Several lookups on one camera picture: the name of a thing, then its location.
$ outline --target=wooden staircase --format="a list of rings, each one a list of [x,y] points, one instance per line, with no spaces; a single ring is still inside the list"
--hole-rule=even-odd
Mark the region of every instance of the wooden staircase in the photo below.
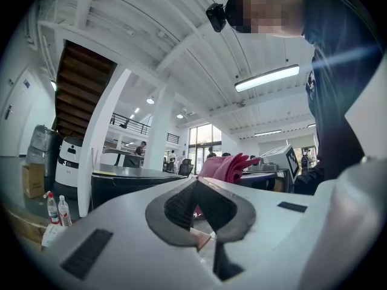
[[[56,79],[53,129],[83,140],[91,115],[117,64],[67,41]]]

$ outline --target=plastic bottle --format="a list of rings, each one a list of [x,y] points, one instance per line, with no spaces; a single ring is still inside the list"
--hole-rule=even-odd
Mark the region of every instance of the plastic bottle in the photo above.
[[[48,192],[48,200],[47,200],[47,210],[48,210],[48,215],[50,217],[50,222],[52,224],[59,224],[59,216],[58,216],[58,210],[56,207],[56,202],[54,199],[54,195],[52,192]]]
[[[58,210],[62,225],[64,227],[71,226],[73,223],[71,222],[70,211],[68,209],[68,204],[66,203],[64,196],[59,196]]]

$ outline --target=balcony railing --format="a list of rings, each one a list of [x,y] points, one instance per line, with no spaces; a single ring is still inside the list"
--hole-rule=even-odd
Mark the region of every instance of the balcony railing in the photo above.
[[[110,124],[142,135],[149,135],[151,130],[151,127],[147,124],[139,123],[138,121],[129,119],[128,117],[124,117],[116,113],[113,113],[110,119]],[[170,133],[167,134],[167,142],[178,144],[179,138],[180,137],[177,135]]]

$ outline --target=fluorescent light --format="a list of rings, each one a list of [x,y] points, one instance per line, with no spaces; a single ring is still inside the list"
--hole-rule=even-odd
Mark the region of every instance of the fluorescent light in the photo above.
[[[56,91],[56,82],[54,82],[53,80],[51,81],[51,86],[54,88],[54,90]]]
[[[235,89],[238,92],[272,82],[274,80],[284,79],[285,77],[298,75],[300,72],[299,65],[286,66],[285,68],[276,69],[258,76],[251,77],[235,84]]]
[[[270,135],[270,134],[276,134],[276,133],[281,133],[282,130],[275,130],[275,131],[268,131],[268,132],[261,132],[261,133],[257,133],[257,134],[254,134],[255,137],[261,137],[263,135]]]

